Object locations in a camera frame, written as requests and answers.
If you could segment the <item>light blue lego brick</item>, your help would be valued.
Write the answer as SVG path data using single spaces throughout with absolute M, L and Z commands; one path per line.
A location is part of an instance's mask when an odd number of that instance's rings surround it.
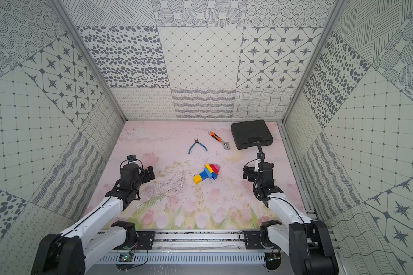
M 204 168 L 204 171 L 207 174 L 209 179 L 213 179 L 213 174 L 210 172 L 210 170 L 207 167 Z

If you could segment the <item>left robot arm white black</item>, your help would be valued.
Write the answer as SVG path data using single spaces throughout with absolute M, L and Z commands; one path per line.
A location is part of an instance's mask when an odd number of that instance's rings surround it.
M 140 236 L 133 222 L 115 221 L 107 232 L 97 235 L 132 202 L 141 199 L 142 184 L 155 179 L 153 167 L 143 168 L 138 161 L 124 165 L 119 173 L 120 179 L 97 207 L 69 228 L 41 240 L 31 274 L 84 275 L 117 247 L 139 248 Z

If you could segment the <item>yellow small lego brick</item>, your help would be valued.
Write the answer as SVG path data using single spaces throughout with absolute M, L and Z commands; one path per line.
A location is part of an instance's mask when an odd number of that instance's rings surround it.
M 200 175 L 196 175 L 196 176 L 193 178 L 193 181 L 194 181 L 195 184 L 199 184 L 199 183 L 201 183 L 201 182 L 203 181 L 203 179 L 202 179 L 202 177 L 201 177 Z

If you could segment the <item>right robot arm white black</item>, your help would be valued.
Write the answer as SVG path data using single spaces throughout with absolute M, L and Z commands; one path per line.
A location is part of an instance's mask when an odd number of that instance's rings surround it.
M 243 178 L 252 182 L 255 198 L 273 211 L 279 220 L 263 222 L 260 237 L 264 247 L 288 255 L 296 275 L 338 275 L 339 266 L 329 229 L 299 211 L 274 184 L 272 163 L 257 160 L 244 166 Z

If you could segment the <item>red lego brick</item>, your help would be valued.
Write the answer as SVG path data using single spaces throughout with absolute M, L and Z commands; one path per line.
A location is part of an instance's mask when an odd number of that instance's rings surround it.
M 210 167 L 211 167 L 211 169 L 213 170 L 213 172 L 214 172 L 216 175 L 218 175 L 218 170 L 217 170 L 216 166 L 213 165 L 213 164 L 210 164 Z

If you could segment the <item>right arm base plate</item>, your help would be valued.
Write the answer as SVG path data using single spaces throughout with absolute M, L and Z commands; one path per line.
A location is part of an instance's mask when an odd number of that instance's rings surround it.
M 260 233 L 255 230 L 242 231 L 239 237 L 244 242 L 247 250 L 278 248 L 284 251 L 289 250 L 289 237 L 284 231 L 270 231 Z

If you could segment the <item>dark blue small lego brick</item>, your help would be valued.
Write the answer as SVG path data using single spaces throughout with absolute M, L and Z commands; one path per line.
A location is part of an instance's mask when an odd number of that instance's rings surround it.
M 209 178 L 208 173 L 206 171 L 200 173 L 199 176 L 201 177 L 202 181 Z

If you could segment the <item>yellow long lego brick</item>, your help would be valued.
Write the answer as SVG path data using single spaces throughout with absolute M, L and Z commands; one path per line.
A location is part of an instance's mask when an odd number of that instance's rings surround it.
M 211 167 L 209 164 L 206 164 L 205 167 L 208 169 L 208 171 L 209 171 L 210 173 L 213 173 L 213 172 L 214 172 L 214 170 L 212 169 L 212 167 Z

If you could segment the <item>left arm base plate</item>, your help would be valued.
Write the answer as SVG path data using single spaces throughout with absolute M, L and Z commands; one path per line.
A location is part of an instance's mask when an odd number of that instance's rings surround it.
M 134 250 L 138 245 L 138 250 L 151 250 L 153 248 L 154 231 L 136 231 L 135 233 L 127 233 L 125 241 L 114 248 L 114 250 Z

